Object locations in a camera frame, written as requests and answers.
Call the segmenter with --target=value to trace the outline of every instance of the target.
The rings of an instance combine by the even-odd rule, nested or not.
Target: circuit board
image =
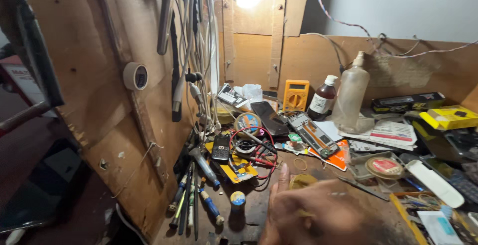
[[[333,142],[305,113],[295,114],[287,118],[289,124],[294,128],[303,140],[313,148],[320,157],[327,159],[340,148]]]

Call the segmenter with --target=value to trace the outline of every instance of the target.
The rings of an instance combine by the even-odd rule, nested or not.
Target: plastic bag
[[[246,103],[247,108],[250,110],[250,104],[252,102],[261,102],[262,99],[262,86],[260,84],[245,84],[241,87],[234,87],[236,92],[241,93],[243,97],[249,101]]]

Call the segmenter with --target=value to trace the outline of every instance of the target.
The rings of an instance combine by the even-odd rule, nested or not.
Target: bottle label
[[[312,102],[310,102],[309,108],[316,113],[325,114],[327,113],[331,104],[332,104],[332,100],[328,100],[317,94],[314,94],[314,97],[312,98]]]

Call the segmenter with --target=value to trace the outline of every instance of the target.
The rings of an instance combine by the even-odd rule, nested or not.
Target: brown glass bottle
[[[323,85],[315,91],[312,102],[307,109],[307,115],[314,121],[322,121],[326,118],[327,112],[335,98],[335,81],[337,77],[334,75],[327,75],[326,81]]]

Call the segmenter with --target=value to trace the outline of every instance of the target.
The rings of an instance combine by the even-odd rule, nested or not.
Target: digital multimeter
[[[286,80],[284,91],[284,111],[305,111],[309,81]]]

